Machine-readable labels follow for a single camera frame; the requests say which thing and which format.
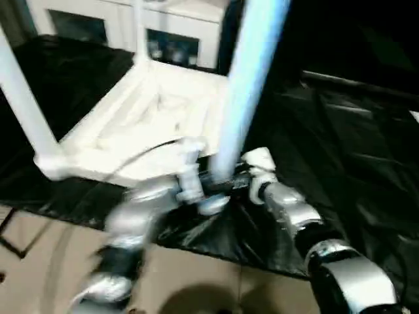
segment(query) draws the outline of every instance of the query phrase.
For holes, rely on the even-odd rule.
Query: floor tile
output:
[[[243,267],[240,305],[244,314],[318,314],[310,283]]]
[[[24,236],[19,245],[23,246],[44,228],[46,230],[23,260],[0,249],[0,268],[7,275],[0,285],[2,311],[14,314],[66,313],[70,300],[78,293],[96,262],[93,253],[100,247],[104,233],[20,213],[7,230],[7,236],[18,235],[17,230],[21,227]],[[63,235],[66,240],[60,241]]]
[[[215,314],[233,309],[240,266],[153,246],[134,307],[146,314]]]

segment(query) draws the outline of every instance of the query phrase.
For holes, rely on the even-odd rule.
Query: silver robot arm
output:
[[[180,187],[174,176],[140,182],[105,222],[109,238],[86,288],[73,300],[71,313],[124,313],[139,279],[144,254],[159,220],[177,209]]]
[[[255,175],[249,197],[255,204],[264,204],[288,231],[304,259],[321,312],[401,313],[386,273],[328,226],[301,194],[279,183],[267,169],[273,165],[269,152],[258,149],[244,156],[262,164],[251,169]]]

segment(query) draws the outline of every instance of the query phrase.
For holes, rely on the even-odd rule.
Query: wire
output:
[[[95,186],[93,186],[89,191],[87,191],[84,196],[81,198],[81,200],[76,204],[74,209],[70,212],[69,216],[78,216],[79,211],[84,208],[84,203],[89,195],[93,193],[99,187],[101,184],[106,183],[107,181],[111,180],[119,171],[124,169],[125,167],[129,166],[142,156],[148,154],[149,152],[156,150],[160,147],[171,145],[177,143],[177,140],[167,141],[164,143],[161,143],[157,146],[148,148],[147,150],[144,150],[143,152],[140,152],[133,157],[127,159],[125,162],[123,162],[119,167],[114,170],[114,172],[108,174],[105,176],[101,182],[98,182]],[[56,292],[58,289],[58,277],[61,273],[62,264],[64,261],[64,253],[67,250],[67,247],[69,245],[69,240],[71,239],[71,235],[74,231],[74,225],[70,224],[65,227],[64,231],[62,232],[60,238],[58,239],[58,242],[54,248],[54,252],[52,253],[52,258],[50,260],[50,264],[48,266],[48,272],[46,274],[46,279],[44,283],[44,292],[43,292],[43,299],[41,300],[41,313],[42,314],[53,314],[54,308],[55,308],[55,298],[56,298]]]

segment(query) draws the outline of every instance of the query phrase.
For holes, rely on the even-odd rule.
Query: black stand leg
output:
[[[7,214],[4,221],[0,224],[0,245],[6,248],[11,253],[15,254],[18,258],[23,259],[26,256],[26,252],[19,251],[12,243],[7,241],[1,234],[3,231],[6,230],[7,226],[9,225],[10,221],[12,220],[13,216],[16,214],[18,210],[12,208],[12,210]]]

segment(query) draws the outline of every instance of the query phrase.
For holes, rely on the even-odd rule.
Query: white pole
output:
[[[230,75],[218,153],[209,170],[216,181],[234,173],[259,102],[291,0],[248,0]]]
[[[143,0],[134,0],[134,29],[136,31],[137,39],[137,50],[136,56],[134,58],[135,63],[145,63],[150,60],[149,54],[147,51],[147,31],[143,24],[144,19],[144,10],[143,10]]]
[[[66,177],[68,164],[65,156],[38,107],[1,26],[0,87],[35,151],[37,166],[49,179]]]

